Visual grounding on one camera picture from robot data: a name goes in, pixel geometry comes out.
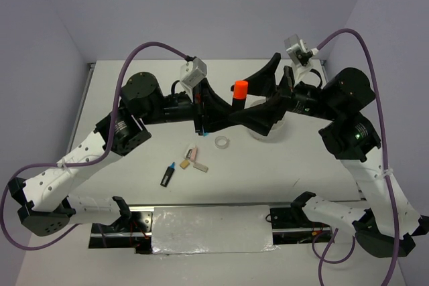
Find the orange black highlighter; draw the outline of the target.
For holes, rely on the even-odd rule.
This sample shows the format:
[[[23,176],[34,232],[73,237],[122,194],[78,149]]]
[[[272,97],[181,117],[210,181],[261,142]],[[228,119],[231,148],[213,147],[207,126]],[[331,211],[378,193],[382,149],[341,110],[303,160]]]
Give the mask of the orange black highlighter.
[[[247,99],[248,81],[237,80],[233,86],[233,101],[232,109],[234,111],[240,111],[245,108],[245,102]]]

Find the orange cap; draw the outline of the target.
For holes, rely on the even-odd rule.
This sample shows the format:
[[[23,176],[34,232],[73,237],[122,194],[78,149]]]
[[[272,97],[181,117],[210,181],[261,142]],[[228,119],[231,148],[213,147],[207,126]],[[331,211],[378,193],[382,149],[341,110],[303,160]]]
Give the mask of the orange cap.
[[[245,100],[247,98],[248,86],[248,81],[237,80],[234,84],[233,98],[235,100]]]

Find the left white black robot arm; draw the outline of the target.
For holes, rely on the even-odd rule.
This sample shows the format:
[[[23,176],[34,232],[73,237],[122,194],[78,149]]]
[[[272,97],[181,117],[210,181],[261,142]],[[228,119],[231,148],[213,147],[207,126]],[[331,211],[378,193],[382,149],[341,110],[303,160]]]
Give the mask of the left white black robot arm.
[[[195,131],[213,133],[236,125],[242,103],[225,102],[203,78],[190,93],[164,96],[149,72],[134,74],[119,91],[113,109],[84,141],[60,161],[45,165],[29,179],[15,176],[7,187],[20,205],[21,224],[37,236],[49,236],[68,224],[103,224],[127,230],[132,214],[119,196],[95,200],[72,191],[98,171],[119,161],[151,138],[146,125],[193,121]]]

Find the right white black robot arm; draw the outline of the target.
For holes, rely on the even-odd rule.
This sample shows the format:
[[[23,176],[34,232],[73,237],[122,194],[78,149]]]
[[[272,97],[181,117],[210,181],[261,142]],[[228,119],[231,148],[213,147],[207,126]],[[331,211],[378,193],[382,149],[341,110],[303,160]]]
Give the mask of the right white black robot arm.
[[[292,221],[345,230],[377,258],[408,256],[415,248],[414,237],[428,233],[428,218],[408,202],[387,166],[382,140],[362,114],[376,98],[368,77],[356,68],[345,68],[325,86],[313,86],[302,80],[310,66],[295,62],[276,80],[278,64],[274,56],[247,78],[247,94],[263,96],[265,102],[245,108],[235,101],[231,121],[260,135],[267,135],[287,112],[328,121],[319,130],[324,146],[349,171],[369,205],[348,208],[304,192],[292,202]]]

